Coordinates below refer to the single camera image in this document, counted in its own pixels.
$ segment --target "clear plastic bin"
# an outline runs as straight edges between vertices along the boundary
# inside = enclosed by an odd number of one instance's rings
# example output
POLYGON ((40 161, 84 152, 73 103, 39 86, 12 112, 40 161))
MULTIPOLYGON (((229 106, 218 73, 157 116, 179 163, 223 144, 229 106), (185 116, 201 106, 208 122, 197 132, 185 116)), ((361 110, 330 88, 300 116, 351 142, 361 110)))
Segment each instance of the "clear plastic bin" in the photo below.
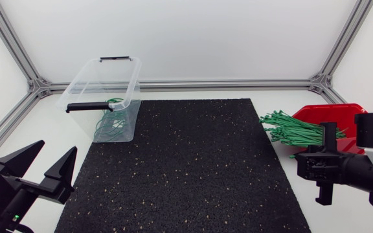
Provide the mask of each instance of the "clear plastic bin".
POLYGON ((113 57, 86 63, 57 107, 69 113, 93 142, 133 139, 141 105, 138 58, 113 57))

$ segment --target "robotic arm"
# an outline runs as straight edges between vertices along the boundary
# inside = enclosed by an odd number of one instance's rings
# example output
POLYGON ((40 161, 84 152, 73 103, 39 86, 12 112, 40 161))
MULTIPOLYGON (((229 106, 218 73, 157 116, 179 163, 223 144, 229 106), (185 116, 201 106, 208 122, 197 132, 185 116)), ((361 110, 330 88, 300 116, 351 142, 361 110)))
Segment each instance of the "robotic arm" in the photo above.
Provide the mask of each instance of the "robotic arm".
POLYGON ((20 179, 36 158, 44 141, 0 158, 0 232, 32 232, 19 224, 38 197, 64 204, 74 188, 71 186, 77 148, 71 148, 44 173, 40 184, 20 179))
POLYGON ((297 153, 297 175, 316 181, 320 188, 316 202, 332 204, 333 184, 347 184, 369 192, 373 206, 373 113, 357 114, 357 145, 366 155, 337 151, 336 123, 323 122, 323 146, 309 146, 297 153))

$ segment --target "speckled black mat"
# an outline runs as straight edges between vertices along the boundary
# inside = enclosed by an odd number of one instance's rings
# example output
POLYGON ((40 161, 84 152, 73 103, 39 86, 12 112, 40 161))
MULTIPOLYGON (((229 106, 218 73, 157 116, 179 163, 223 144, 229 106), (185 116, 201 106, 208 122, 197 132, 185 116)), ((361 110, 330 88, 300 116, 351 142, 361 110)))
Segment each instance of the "speckled black mat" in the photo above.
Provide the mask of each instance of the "speckled black mat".
POLYGON ((310 232, 249 99, 143 101, 74 186, 56 232, 310 232))

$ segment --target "aluminum frame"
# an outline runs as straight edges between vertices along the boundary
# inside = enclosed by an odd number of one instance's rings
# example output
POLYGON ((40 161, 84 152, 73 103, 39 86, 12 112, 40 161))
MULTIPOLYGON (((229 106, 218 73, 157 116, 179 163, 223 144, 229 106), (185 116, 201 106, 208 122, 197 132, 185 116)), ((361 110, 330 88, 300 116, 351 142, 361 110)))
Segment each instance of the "aluminum frame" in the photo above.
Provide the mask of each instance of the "aluminum frame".
MULTIPOLYGON (((142 91, 244 91, 309 90, 330 104, 346 103, 332 87, 332 75, 355 38, 373 5, 373 0, 357 0, 322 69, 305 80, 214 80, 193 82, 141 82, 142 91)), ((68 83, 50 83, 38 74, 0 4, 0 37, 28 82, 28 94, 0 122, 0 147, 37 102, 51 94, 61 94, 68 83)))

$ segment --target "red tray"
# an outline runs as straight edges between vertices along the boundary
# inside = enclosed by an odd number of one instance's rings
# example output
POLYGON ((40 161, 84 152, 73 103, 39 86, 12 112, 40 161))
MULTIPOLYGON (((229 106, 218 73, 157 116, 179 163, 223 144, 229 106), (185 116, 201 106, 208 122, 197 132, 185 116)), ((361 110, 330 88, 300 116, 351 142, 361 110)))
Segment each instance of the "red tray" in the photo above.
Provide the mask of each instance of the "red tray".
POLYGON ((364 154, 363 149, 356 146, 355 114, 367 113, 357 104, 324 104, 307 105, 293 115, 294 118, 320 124, 321 122, 336 122, 340 130, 345 130, 346 139, 337 139, 339 151, 364 154))

